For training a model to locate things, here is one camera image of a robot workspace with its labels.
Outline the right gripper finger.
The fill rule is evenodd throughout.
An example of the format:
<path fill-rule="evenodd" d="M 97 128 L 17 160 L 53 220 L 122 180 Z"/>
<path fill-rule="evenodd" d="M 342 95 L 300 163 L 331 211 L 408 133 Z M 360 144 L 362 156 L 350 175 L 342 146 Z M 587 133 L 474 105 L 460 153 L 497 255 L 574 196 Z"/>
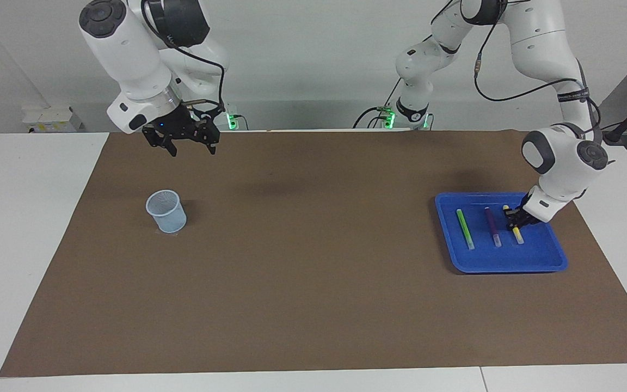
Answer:
<path fill-rule="evenodd" d="M 162 148 L 172 157 L 177 156 L 177 148 L 175 147 L 170 134 L 165 136 L 157 130 L 142 130 L 142 135 L 152 148 Z"/>
<path fill-rule="evenodd" d="M 206 117 L 194 122 L 193 141 L 206 146 L 211 155 L 216 154 L 220 131 L 212 118 Z"/>

